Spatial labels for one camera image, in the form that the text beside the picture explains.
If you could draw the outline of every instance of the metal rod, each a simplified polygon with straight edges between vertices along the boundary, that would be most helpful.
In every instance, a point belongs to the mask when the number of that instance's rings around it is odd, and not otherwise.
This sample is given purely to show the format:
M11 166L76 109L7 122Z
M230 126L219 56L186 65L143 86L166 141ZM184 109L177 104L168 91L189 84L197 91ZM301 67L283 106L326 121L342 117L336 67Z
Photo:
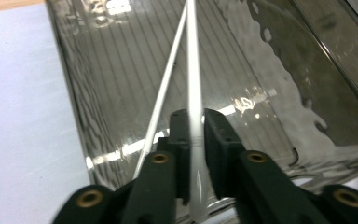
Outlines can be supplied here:
M176 54L179 49L180 39L182 37L182 33L185 27L186 21L186 12L187 12L187 2L185 2L185 7L183 8L182 16L179 20L179 25L176 30L175 38L172 43L172 48L170 52L170 56L167 61L167 65L165 66L164 75L161 80L161 84L158 90L158 96L153 108L152 117L149 121L149 126L147 127L146 137L144 146L141 151L141 155L139 157L138 163L136 164L135 173L133 175L133 179L138 177L139 172L141 171L142 164L144 163L145 157L149 154L152 146L153 140L156 134L156 129L158 125L159 115L161 114L161 108L164 104L165 95L167 93L168 85L170 84L171 74L173 70L173 64L175 62Z
M190 216L201 223L207 218L208 172L205 164L203 105L200 82L196 1L187 1L188 117L191 141Z

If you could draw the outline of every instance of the white rod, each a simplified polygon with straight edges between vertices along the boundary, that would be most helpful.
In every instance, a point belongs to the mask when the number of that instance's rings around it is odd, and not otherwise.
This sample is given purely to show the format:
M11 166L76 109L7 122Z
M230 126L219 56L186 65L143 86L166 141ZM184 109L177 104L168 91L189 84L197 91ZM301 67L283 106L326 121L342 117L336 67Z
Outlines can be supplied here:
M150 150L153 146L153 140L156 134L156 129L158 125L159 115L161 114L161 108L164 104L165 95L167 93L168 85L170 84L171 74L173 70L173 64L175 62L176 54L179 49L180 39L185 27L186 21L186 12L187 12L187 2L185 2L185 7L183 8L182 16L179 20L179 25L176 30L175 38L173 40L170 56L165 67L164 75L161 80L161 84L158 90L158 96L153 108L152 117L149 121L149 126L147 127L147 133L145 137L144 147L142 148L141 155L139 157L138 163L136 164L135 173L133 179L138 177L139 172L141 171L142 164L144 163L145 157L150 153Z
M207 218L208 172L205 164L203 105L200 82L196 1L187 0L188 118L191 141L190 216L201 223Z

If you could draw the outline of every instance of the thin white rod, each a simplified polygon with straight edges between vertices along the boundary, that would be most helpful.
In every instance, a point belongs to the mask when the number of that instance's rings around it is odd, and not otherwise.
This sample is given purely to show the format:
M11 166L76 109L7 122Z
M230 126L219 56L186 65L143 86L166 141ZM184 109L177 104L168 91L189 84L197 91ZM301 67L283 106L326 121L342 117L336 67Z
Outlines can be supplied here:
M196 1L187 0L188 118L190 129L190 216L201 223L207 218L208 172L205 164L203 105L200 82Z
M144 163L145 157L150 153L150 150L153 146L154 136L156 134L156 129L158 125L159 115L161 114L161 108L164 104L165 95L167 93L168 85L170 84L171 74L173 70L173 64L175 62L176 54L179 49L180 39L182 38L182 33L185 27L186 21L186 12L187 12L187 2L185 2L185 7L183 8L182 16L179 20L179 25L176 30L175 38L173 40L170 56L165 67L164 75L161 80L161 84L158 90L158 96L153 108L152 117L149 121L149 126L147 127L146 137L144 146L141 151L138 163L136 164L135 173L133 179L138 177L139 172L141 171L142 164Z

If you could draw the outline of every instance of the white stick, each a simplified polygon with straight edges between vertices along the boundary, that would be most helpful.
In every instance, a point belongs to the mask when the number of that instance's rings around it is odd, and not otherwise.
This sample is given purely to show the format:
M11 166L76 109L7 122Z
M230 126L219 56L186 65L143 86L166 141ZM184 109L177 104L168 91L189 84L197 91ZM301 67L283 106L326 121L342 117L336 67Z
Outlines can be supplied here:
M145 157L149 154L152 146L154 136L156 134L156 129L158 125L159 115L161 114L161 108L164 104L165 95L167 93L168 85L170 84L171 74L173 70L173 64L175 62L176 54L179 49L180 39L185 27L186 21L186 12L187 12L187 2L185 2L185 7L183 8L182 16L179 21L178 28L176 30L175 38L173 40L170 56L165 67L164 75L161 80L161 84L158 90L158 96L153 108L152 117L149 121L149 126L147 127L147 133L145 137L144 147L142 148L141 155L139 157L138 163L136 164L135 173L133 179L138 177L139 172L141 171L142 164L144 163Z
M190 216L201 223L207 218L208 172L205 164L196 1L187 1L188 118L191 141Z

